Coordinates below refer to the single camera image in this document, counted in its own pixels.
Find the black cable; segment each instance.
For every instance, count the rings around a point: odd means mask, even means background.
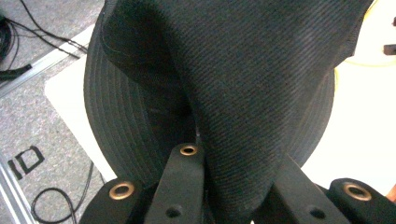
[[[11,68],[12,64],[14,64],[15,59],[17,58],[18,52],[20,51],[20,37],[18,36],[18,31],[17,31],[17,29],[15,29],[14,24],[9,23],[8,25],[10,26],[12,32],[14,33],[14,38],[15,38],[15,36],[17,38],[17,48],[15,49],[14,57],[12,58],[11,63],[9,64],[7,70],[9,70]]]
[[[77,212],[77,210],[81,207],[82,203],[83,203],[84,200],[85,200],[85,197],[87,196],[87,191],[88,191],[88,188],[90,187],[90,183],[91,183],[91,180],[92,180],[92,173],[93,173],[93,162],[91,161],[90,171],[88,172],[87,182],[86,182],[86,184],[85,184],[85,188],[84,188],[84,190],[83,190],[83,192],[82,192],[81,198],[79,199],[78,205],[76,206],[76,209],[73,208],[73,204],[72,204],[72,202],[71,202],[71,200],[70,200],[70,197],[69,197],[63,190],[61,190],[61,189],[58,189],[58,188],[48,188],[48,189],[44,189],[44,190],[42,190],[40,193],[38,193],[37,196],[35,196],[35,199],[34,199],[33,202],[32,202],[32,211],[31,211],[31,212],[32,212],[32,215],[33,215],[33,217],[35,218],[35,220],[37,220],[37,221],[39,221],[39,222],[41,222],[41,223],[44,223],[44,224],[58,224],[58,223],[61,223],[61,222],[66,221],[66,220],[69,219],[69,218],[72,218],[73,223],[74,223],[74,224],[77,224],[76,212]],[[68,205],[68,207],[69,207],[69,210],[70,210],[70,214],[69,214],[69,215],[67,215],[66,217],[63,217],[63,218],[61,218],[61,219],[59,219],[59,220],[55,220],[55,221],[45,220],[45,219],[43,219],[42,217],[39,217],[39,216],[38,216],[38,214],[37,214],[36,211],[35,211],[35,204],[37,203],[38,199],[39,199],[45,192],[48,192],[48,191],[56,191],[56,192],[61,193],[62,196],[64,196],[64,198],[65,198],[66,201],[67,201],[67,205]]]
[[[0,15],[0,62],[2,62],[12,49],[12,41],[15,37],[12,36],[11,28],[4,21],[4,17]]]
[[[64,52],[64,53],[66,53],[66,54],[72,56],[73,58],[79,59],[79,57],[78,57],[77,55],[75,55],[75,54],[73,54],[73,53],[70,53],[70,52],[67,52],[67,51],[64,50],[64,49],[61,49],[61,48],[55,46],[54,44],[50,43],[47,39],[45,39],[43,36],[39,35],[36,31],[34,31],[34,30],[28,28],[27,26],[25,26],[25,25],[23,25],[23,24],[20,24],[20,23],[17,22],[17,21],[13,21],[12,19],[9,19],[9,18],[5,18],[5,20],[8,21],[8,22],[14,23],[15,25],[17,25],[17,26],[19,26],[19,27],[22,27],[23,29],[29,31],[30,33],[34,34],[34,35],[37,36],[39,39],[41,39],[44,43],[46,43],[46,44],[52,46],[53,48],[58,49],[58,50],[60,50],[60,51],[62,51],[62,52]]]
[[[23,0],[20,0],[20,2],[22,3],[24,9],[26,10],[26,12],[27,12],[27,14],[29,15],[30,19],[32,20],[32,22],[33,22],[33,23],[35,24],[35,26],[36,26],[38,29],[40,29],[44,34],[49,35],[49,36],[51,36],[51,37],[53,37],[53,38],[57,38],[57,39],[62,40],[62,41],[64,41],[64,42],[67,42],[67,43],[69,43],[69,44],[75,46],[76,48],[80,49],[80,50],[83,51],[84,53],[87,53],[87,48],[85,48],[84,46],[80,45],[80,44],[77,43],[76,41],[71,40],[71,39],[69,39],[69,38],[65,38],[65,37],[62,37],[62,36],[55,35],[55,34],[53,34],[53,33],[51,33],[51,32],[48,32],[47,30],[44,30],[44,29],[38,24],[38,22],[35,20],[35,18],[33,17],[32,13],[31,13],[30,10],[29,10],[29,8],[28,8],[28,7],[26,6],[26,4],[23,2]]]

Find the black knit fabric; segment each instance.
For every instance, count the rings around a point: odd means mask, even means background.
[[[246,222],[289,153],[328,122],[332,70],[370,1],[106,1],[88,53],[87,113],[117,175],[146,187],[169,150],[205,148],[218,223]]]

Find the copper ring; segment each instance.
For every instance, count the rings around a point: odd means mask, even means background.
[[[358,190],[360,193],[353,192],[352,189]],[[367,189],[364,189],[354,183],[346,182],[344,184],[344,192],[350,197],[362,202],[368,202],[372,200],[372,195]]]
[[[127,188],[126,191],[124,192],[117,192],[117,189],[125,187]],[[123,181],[111,188],[110,192],[108,195],[110,196],[111,199],[113,200],[122,200],[126,199],[129,196],[131,196],[134,193],[134,185],[129,182],[129,181]]]
[[[198,148],[195,146],[184,146],[183,148],[180,149],[181,155],[184,156],[193,156],[197,154]]]

